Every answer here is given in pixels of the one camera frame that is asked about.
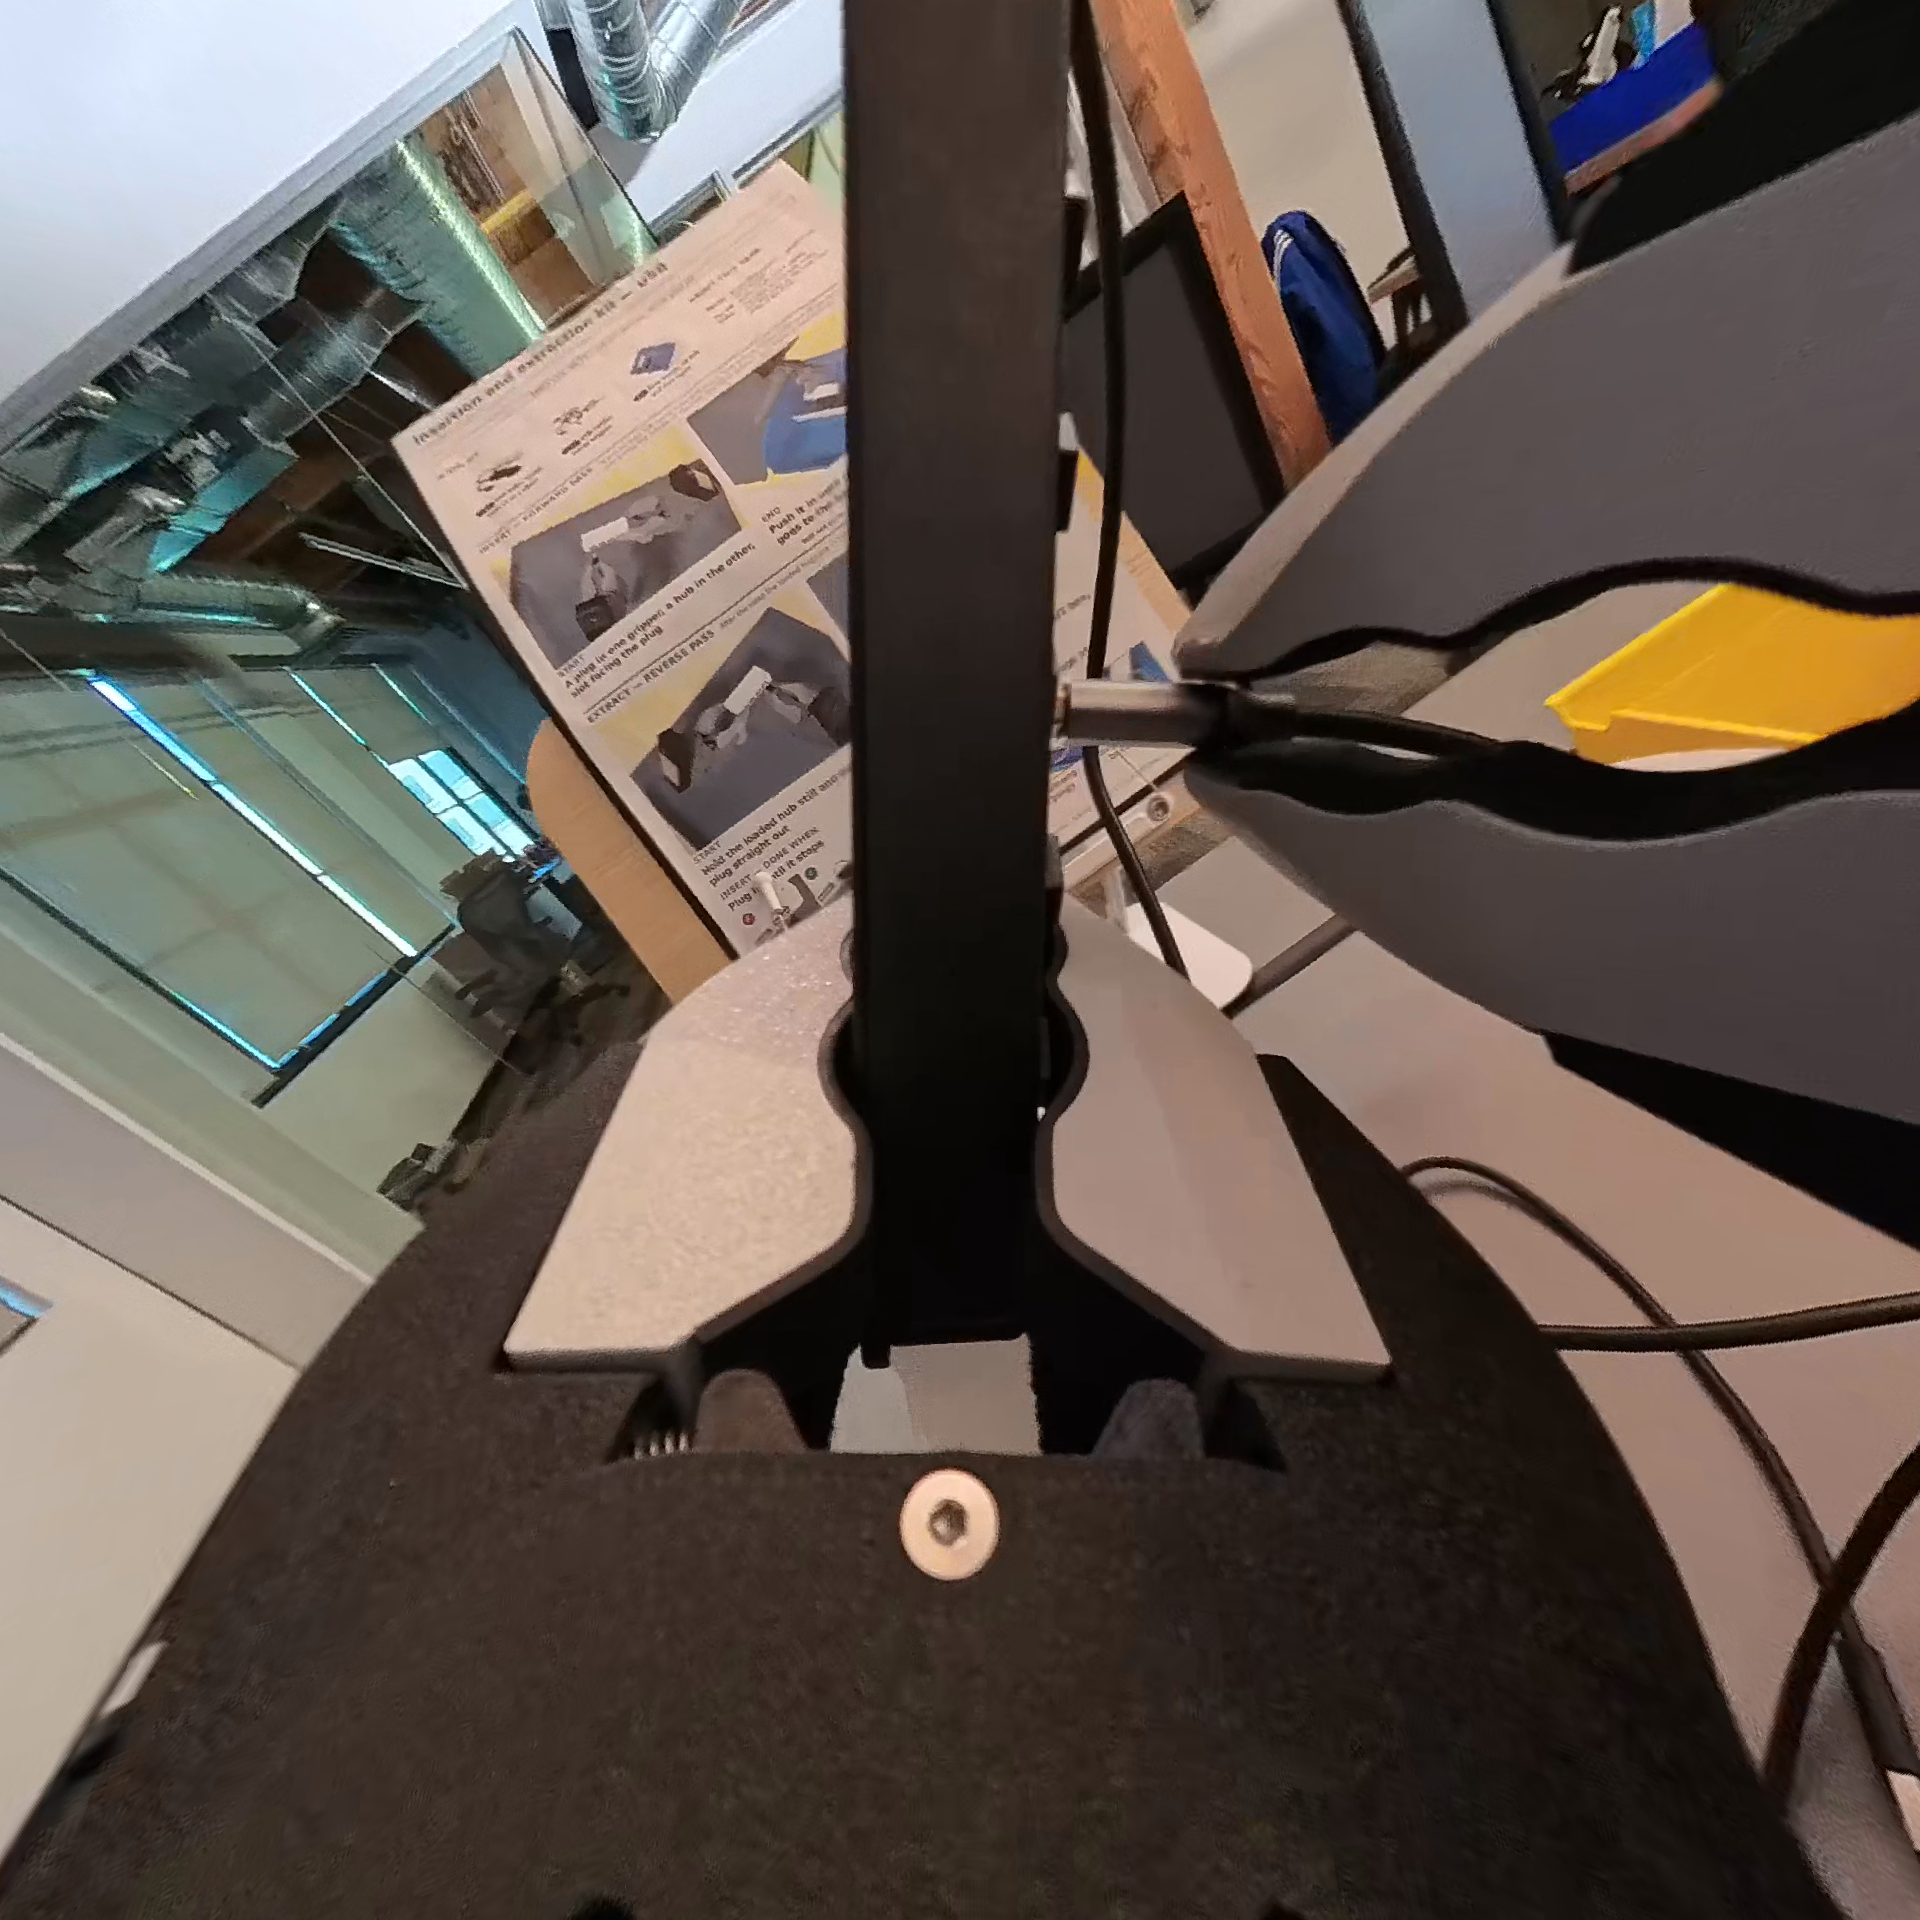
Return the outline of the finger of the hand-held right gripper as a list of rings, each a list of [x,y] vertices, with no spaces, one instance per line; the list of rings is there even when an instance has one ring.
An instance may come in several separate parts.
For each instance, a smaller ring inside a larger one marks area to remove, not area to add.
[[[1190,787],[1332,916],[1529,1032],[1917,1119],[1916,715],[1692,772],[1279,741]]]
[[[1907,117],[1612,261],[1549,257],[1287,492],[1182,677],[1628,585],[1916,612],[1916,185]]]

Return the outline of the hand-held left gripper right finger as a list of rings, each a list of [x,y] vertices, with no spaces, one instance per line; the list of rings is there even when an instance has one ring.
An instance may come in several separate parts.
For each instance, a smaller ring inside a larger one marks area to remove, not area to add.
[[[1375,1385],[1390,1356],[1253,1045],[1112,923],[1062,909],[1046,975],[1036,1273],[1041,1443],[1139,1381],[1204,1419],[1248,1384]]]

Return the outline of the blue jacket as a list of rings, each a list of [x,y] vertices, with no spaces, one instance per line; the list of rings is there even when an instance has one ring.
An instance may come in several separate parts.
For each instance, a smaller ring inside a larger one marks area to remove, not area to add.
[[[1384,391],[1384,340],[1343,249],[1308,210],[1285,210],[1261,255],[1327,441],[1342,444]]]

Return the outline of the black USB hub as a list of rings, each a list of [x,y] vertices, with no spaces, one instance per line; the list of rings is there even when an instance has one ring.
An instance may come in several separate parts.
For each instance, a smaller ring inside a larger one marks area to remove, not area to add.
[[[845,5],[855,1107],[872,1330],[1009,1337],[1037,1220],[1068,7]]]

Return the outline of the silver ventilation duct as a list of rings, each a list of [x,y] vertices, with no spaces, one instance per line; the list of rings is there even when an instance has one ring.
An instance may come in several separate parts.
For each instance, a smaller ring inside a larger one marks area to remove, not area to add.
[[[657,249],[581,128],[452,108],[374,156],[327,226],[471,376],[532,348]]]
[[[734,33],[743,3],[539,3],[592,120],[652,144],[675,125]]]

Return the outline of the yellow plastic bin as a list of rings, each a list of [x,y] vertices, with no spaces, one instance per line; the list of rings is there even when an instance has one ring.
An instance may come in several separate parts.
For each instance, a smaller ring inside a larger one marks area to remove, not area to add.
[[[1583,762],[1740,762],[1916,705],[1917,616],[1847,616],[1716,585],[1559,689]]]

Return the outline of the black framed display screen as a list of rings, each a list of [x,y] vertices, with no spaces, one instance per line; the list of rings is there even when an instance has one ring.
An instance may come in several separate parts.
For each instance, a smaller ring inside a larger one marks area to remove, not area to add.
[[[1455,337],[1568,243],[1508,5],[1340,3],[1423,303]]]

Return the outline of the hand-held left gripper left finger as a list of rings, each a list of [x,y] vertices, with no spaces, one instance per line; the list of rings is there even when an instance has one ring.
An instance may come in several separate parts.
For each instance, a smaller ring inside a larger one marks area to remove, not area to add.
[[[829,1443],[860,1307],[829,1281],[867,1225],[857,1124],[832,1082],[847,930],[788,930],[640,1042],[502,1340],[525,1377],[661,1384],[685,1424],[728,1371],[780,1381]]]

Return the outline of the black display panel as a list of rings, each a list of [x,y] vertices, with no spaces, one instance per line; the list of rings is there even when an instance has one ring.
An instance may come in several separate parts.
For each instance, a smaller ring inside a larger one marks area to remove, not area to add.
[[[1270,447],[1187,196],[1120,241],[1123,508],[1187,604],[1198,604],[1283,504]]]

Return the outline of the instruction poster board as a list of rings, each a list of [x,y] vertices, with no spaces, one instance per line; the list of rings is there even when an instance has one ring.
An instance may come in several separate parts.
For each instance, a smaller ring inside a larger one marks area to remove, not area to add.
[[[847,889],[839,208],[774,162],[395,450],[725,963]]]

